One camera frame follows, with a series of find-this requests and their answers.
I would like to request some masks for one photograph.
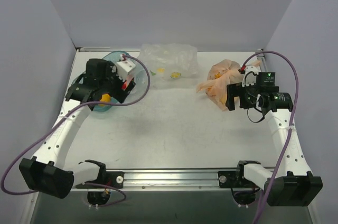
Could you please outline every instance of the orange plastic bag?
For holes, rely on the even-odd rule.
[[[256,61],[252,66],[259,66]],[[241,65],[237,62],[224,59],[212,66],[208,73],[207,81],[197,85],[196,92],[206,89],[206,94],[221,110],[227,110],[227,85],[242,82],[243,74],[238,69]]]

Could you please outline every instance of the cable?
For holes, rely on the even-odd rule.
[[[258,124],[258,123],[260,123],[260,122],[262,122],[262,121],[264,120],[264,116],[262,116],[262,118],[259,119],[258,121],[253,121],[253,120],[251,120],[251,118],[249,117],[249,109],[247,109],[247,116],[248,116],[248,119],[249,119],[251,122],[255,123],[255,124]]]
[[[64,122],[67,120],[67,118],[69,118],[69,116],[71,114],[73,114],[76,110],[78,110],[79,108],[83,107],[83,106],[86,106],[86,105],[97,105],[97,104],[103,104],[103,105],[111,105],[111,106],[129,106],[129,105],[133,105],[139,101],[141,101],[145,95],[148,93],[149,91],[149,88],[150,88],[150,74],[149,74],[149,71],[148,69],[146,68],[146,66],[138,59],[130,56],[127,52],[123,52],[125,53],[125,57],[126,58],[129,58],[129,59],[132,59],[132,60],[135,60],[136,62],[138,62],[143,68],[144,70],[146,71],[146,74],[147,74],[147,78],[148,78],[148,84],[147,84],[147,88],[146,90],[144,91],[144,93],[138,98],[136,99],[135,101],[132,101],[132,102],[129,102],[127,104],[119,104],[119,103],[116,103],[116,104],[113,104],[113,103],[110,103],[110,102],[104,102],[104,101],[89,101],[89,102],[84,102],[78,106],[76,106],[75,108],[73,108],[72,110],[70,110],[56,125],[53,126],[53,128],[47,132],[44,136],[42,136],[40,139],[38,139],[36,142],[34,142],[32,145],[30,145],[29,147],[27,147],[24,151],[22,151],[10,164],[9,166],[7,167],[7,169],[5,170],[3,176],[1,177],[1,182],[0,182],[0,188],[3,192],[7,193],[7,194],[10,194],[10,195],[26,195],[26,194],[31,194],[31,193],[34,193],[36,191],[25,191],[25,192],[13,192],[13,191],[9,191],[5,188],[5,179],[8,175],[8,173],[10,172],[10,170],[12,169],[12,167],[14,166],[14,164],[22,157],[24,156],[29,150],[31,150],[33,147],[35,147],[37,144],[41,143],[42,141],[44,141],[46,138],[48,138],[48,136],[50,136],[53,132],[55,132],[55,130]]]
[[[256,107],[254,107],[254,109],[255,109],[256,111],[258,111],[259,113],[262,113],[262,111],[259,110],[259,109],[257,109]]]
[[[256,76],[256,74],[255,74],[254,72],[252,72],[252,71],[248,72],[248,73],[245,75],[245,77],[244,77],[244,89],[245,89],[245,92],[246,92],[248,95],[250,95],[251,97],[254,97],[255,100],[257,101],[257,96],[254,96],[252,93],[250,93],[250,92],[248,91],[248,88],[247,88],[247,77],[248,77],[250,74],[253,74],[253,75]]]
[[[101,188],[105,188],[105,189],[108,188],[108,189],[117,191],[117,192],[119,192],[120,194],[123,195],[123,199],[118,199],[118,200],[115,200],[111,203],[102,204],[102,205],[97,206],[97,207],[109,207],[109,206],[112,206],[113,204],[121,203],[121,202],[123,202],[127,199],[127,195],[122,190],[119,190],[117,188],[114,188],[114,187],[111,187],[111,186],[108,186],[108,185],[104,185],[104,184],[97,184],[97,183],[85,183],[85,185],[91,185],[91,186],[101,187]]]
[[[246,63],[253,57],[256,57],[257,55],[259,54],[263,54],[263,53],[270,53],[270,54],[274,54],[274,55],[277,55],[281,58],[283,58],[291,67],[293,73],[294,73],[294,76],[295,76],[295,81],[296,81],[296,91],[295,91],[295,101],[294,101],[294,105],[293,105],[293,108],[292,108],[292,111],[291,111],[291,116],[290,116],[290,120],[289,120],[289,126],[292,125],[293,123],[293,120],[294,120],[294,117],[295,117],[295,111],[296,111],[296,107],[297,107],[297,102],[298,102],[298,92],[299,92],[299,81],[298,81],[298,75],[297,75],[297,72],[296,72],[296,68],[294,67],[294,65],[291,63],[291,61],[285,57],[284,55],[278,53],[278,52],[275,52],[275,51],[259,51],[259,52],[256,52],[255,54],[251,55],[249,58],[246,59],[246,61],[243,63],[243,66],[246,65]],[[277,163],[276,163],[276,166],[275,166],[275,169],[273,171],[273,174],[271,176],[271,179],[270,179],[270,182],[268,184],[268,187],[265,191],[265,193],[262,193],[261,195],[261,198],[259,199],[259,204],[258,204],[258,207],[257,207],[257,210],[256,210],[256,214],[255,214],[255,217],[253,219],[253,224],[256,224],[259,220],[259,218],[261,217],[263,211],[264,211],[264,207],[266,205],[266,202],[267,202],[267,199],[268,199],[268,196],[269,196],[269,193],[271,191],[271,187],[274,183],[274,180],[275,180],[275,177],[277,175],[277,172],[278,172],[278,169],[280,167],[280,164],[281,164],[281,161],[284,157],[284,154],[285,154],[285,151],[287,149],[287,146],[290,142],[290,139],[291,139],[291,133],[292,133],[292,130],[289,129],[288,130],[288,133],[287,133],[287,137],[286,137],[286,140],[285,140],[285,144],[283,146],[283,149],[281,150],[281,153],[279,155],[279,158],[277,160]]]

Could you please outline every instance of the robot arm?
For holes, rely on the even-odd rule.
[[[87,181],[104,182],[106,167],[103,163],[86,160],[65,171],[64,162],[68,150],[84,120],[95,106],[85,105],[70,116],[68,113],[81,103],[100,101],[109,95],[124,102],[135,86],[135,64],[121,59],[112,63],[103,59],[90,59],[86,72],[68,89],[55,124],[65,121],[43,142],[31,159],[23,158],[19,169],[31,190],[64,198],[73,186]]]
[[[235,97],[240,99],[240,108],[261,108],[278,154],[285,145],[288,130],[292,129],[290,142],[268,196],[269,205],[309,205],[323,187],[323,183],[319,176],[312,175],[305,161],[295,123],[289,127],[292,99],[288,93],[279,92],[279,87],[275,86],[275,73],[258,72],[255,67],[248,66],[245,68],[243,82],[227,85],[227,91],[226,106],[229,110],[235,108]],[[259,162],[240,161],[238,174],[239,180],[251,181],[262,190],[266,190],[272,172]]]

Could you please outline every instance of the white wall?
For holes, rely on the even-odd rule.
[[[51,0],[76,46],[264,48],[291,0]]]
[[[0,4],[2,175],[56,119],[75,50],[50,0],[0,0]],[[17,165],[6,186],[27,190]],[[1,223],[17,223],[24,203],[23,196],[0,192]]]
[[[338,0],[293,0],[267,50],[288,56],[300,81],[297,131],[313,173],[323,179],[317,197],[323,224],[336,223],[338,163]],[[281,89],[294,93],[290,69],[268,56]]]

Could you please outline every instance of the plastic bag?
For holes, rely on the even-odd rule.
[[[260,61],[257,61],[252,65],[257,67],[259,64]],[[206,89],[208,97],[221,110],[227,110],[227,85],[242,82],[244,75],[239,73],[240,67],[239,63],[228,59],[213,65],[208,73],[207,81],[198,84],[196,92]]]
[[[156,78],[177,80],[198,73],[197,48],[187,44],[143,44],[139,59]]]

